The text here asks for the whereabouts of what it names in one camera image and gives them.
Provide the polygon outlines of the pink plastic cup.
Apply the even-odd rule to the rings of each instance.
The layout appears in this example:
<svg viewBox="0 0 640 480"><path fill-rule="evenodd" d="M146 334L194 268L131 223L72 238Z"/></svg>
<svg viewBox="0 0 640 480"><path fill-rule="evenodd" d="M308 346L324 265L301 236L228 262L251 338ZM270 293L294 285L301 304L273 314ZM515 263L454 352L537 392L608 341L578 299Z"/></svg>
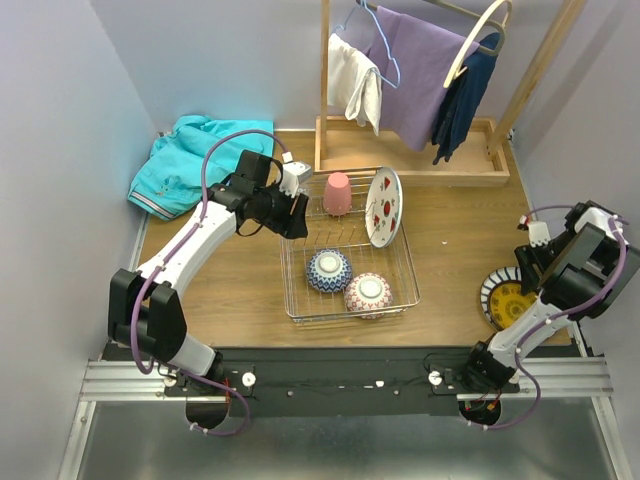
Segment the pink plastic cup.
<svg viewBox="0 0 640 480"><path fill-rule="evenodd" d="M331 216L347 214L352 205L351 184L349 177L343 172L329 175L323 194L324 211Z"/></svg>

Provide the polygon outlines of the red patterned bowl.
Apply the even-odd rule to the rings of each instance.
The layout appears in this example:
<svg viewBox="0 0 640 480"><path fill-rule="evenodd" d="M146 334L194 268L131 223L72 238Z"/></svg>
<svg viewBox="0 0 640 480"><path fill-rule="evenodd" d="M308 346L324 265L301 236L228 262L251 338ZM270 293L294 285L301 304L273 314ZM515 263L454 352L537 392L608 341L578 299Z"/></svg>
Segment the red patterned bowl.
<svg viewBox="0 0 640 480"><path fill-rule="evenodd" d="M306 278L310 286L320 293L338 293L344 291L353 279L353 269L342 252L323 249L308 261Z"/></svg>

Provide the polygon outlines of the wire dish rack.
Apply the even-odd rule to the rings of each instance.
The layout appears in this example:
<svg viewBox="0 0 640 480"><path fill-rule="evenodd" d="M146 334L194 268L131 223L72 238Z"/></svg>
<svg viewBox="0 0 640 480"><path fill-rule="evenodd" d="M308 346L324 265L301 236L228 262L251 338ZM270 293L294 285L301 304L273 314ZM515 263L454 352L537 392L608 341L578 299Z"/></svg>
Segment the wire dish rack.
<svg viewBox="0 0 640 480"><path fill-rule="evenodd" d="M356 318L362 312L349 312L344 291L320 293L306 278L306 265L323 249L337 249L351 262L353 278L367 272L384 277L392 291L393 303L380 309L383 315L402 312L420 301L420 293L404 228L400 225L394 240L385 248L371 245L365 228L367 192L376 171L345 173L350 180L352 205L342 216L324 211L323 194L327 174L315 174L302 191L309 198L306 210L308 236L282 239L281 266L285 291L285 310L296 322Z"/></svg>

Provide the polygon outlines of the watermelon pattern plate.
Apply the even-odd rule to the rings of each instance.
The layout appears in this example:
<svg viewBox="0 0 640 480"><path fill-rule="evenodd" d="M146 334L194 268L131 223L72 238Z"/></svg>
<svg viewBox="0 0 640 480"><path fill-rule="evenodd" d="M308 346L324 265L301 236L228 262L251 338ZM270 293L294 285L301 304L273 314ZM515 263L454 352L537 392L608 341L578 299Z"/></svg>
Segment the watermelon pattern plate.
<svg viewBox="0 0 640 480"><path fill-rule="evenodd" d="M396 171L379 168L369 185L365 205L365 228L372 246L385 248L394 240L401 225L403 200Z"/></svg>

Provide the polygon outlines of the blue patterned bowl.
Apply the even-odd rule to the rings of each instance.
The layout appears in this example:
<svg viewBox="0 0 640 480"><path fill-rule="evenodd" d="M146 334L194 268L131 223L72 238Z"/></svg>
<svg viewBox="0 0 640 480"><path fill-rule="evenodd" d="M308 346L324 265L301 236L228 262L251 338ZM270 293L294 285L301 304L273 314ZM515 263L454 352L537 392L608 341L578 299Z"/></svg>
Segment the blue patterned bowl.
<svg viewBox="0 0 640 480"><path fill-rule="evenodd" d="M390 307L393 295L388 281L379 274L367 272L354 277L344 290L346 309L362 312L367 320L383 316L380 309Z"/></svg>

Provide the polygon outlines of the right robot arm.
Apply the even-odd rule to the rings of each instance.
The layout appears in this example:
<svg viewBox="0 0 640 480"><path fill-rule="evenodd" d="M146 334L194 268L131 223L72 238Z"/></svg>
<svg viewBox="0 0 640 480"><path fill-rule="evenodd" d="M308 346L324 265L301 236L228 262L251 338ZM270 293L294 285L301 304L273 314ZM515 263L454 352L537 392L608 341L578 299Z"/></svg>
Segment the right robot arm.
<svg viewBox="0 0 640 480"><path fill-rule="evenodd" d="M467 389L505 387L529 353L557 331L602 315L638 272L639 250L624 236L624 217L593 201L567 210L557 236L536 210L523 215L518 227L528 242L514 251L517 266L497 269L483 282L481 307L491 321L502 288L518 283L523 297L535 299L510 326L472 348L459 370Z"/></svg>

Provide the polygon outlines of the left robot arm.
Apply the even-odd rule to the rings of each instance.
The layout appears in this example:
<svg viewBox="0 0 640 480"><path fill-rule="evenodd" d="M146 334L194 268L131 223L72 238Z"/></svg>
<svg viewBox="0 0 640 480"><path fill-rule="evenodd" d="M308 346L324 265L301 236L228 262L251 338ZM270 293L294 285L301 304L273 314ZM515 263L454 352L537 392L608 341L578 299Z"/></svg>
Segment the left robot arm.
<svg viewBox="0 0 640 480"><path fill-rule="evenodd" d="M277 161L249 150L234 172L204 190L204 199L179 232L135 271L118 270L110 281L108 335L134 356L176 367L201 395L214 393L223 376L222 355L187 331L181 297L214 251L247 220L285 239L308 234L309 198L301 190L309 165L284 153Z"/></svg>

